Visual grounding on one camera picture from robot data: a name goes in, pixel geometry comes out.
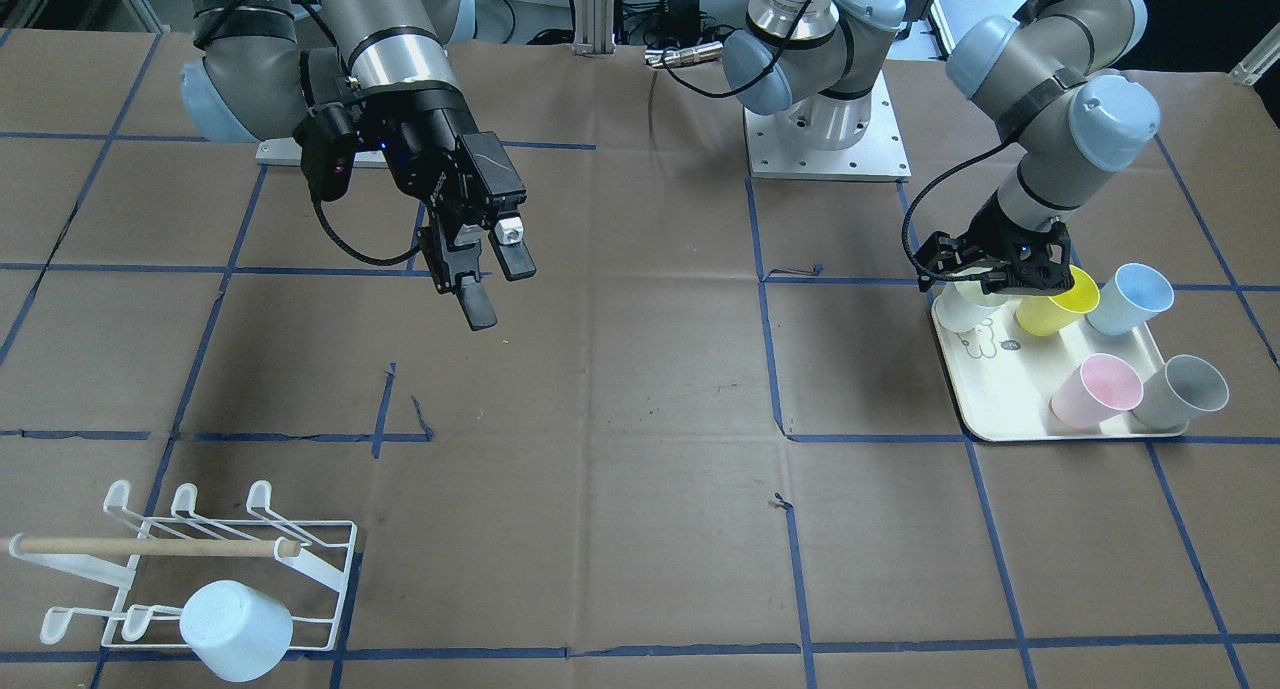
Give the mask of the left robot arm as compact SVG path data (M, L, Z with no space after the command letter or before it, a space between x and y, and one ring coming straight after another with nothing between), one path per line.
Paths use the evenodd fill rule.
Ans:
M730 95L762 117L863 109L905 0L750 0L724 42ZM922 291L974 282L987 295L1056 296L1074 287L1068 219L1155 137L1153 95L1110 68L1143 36L1143 0L1027 0L960 38L945 70L1024 152L963 234L919 246L902 224Z

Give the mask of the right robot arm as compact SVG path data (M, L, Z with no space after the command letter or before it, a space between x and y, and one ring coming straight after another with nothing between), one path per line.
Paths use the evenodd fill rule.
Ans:
M192 0L202 58L182 99L214 142L292 138L315 210L344 196L358 152L380 152L424 202L413 254L468 325L497 316L483 287L489 234L511 282L535 274L518 206L526 188L499 138L480 131L445 44L465 0Z

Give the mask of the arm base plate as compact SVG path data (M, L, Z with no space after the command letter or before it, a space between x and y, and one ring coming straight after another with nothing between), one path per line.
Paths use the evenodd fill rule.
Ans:
M755 178L896 182L911 177L883 74L869 95L854 101L815 95L769 117L746 110L744 120Z
M292 138L265 140L259 143L255 160L265 166L298 168L301 165L302 149ZM356 152L355 168L385 169L387 161L381 152L364 151Z

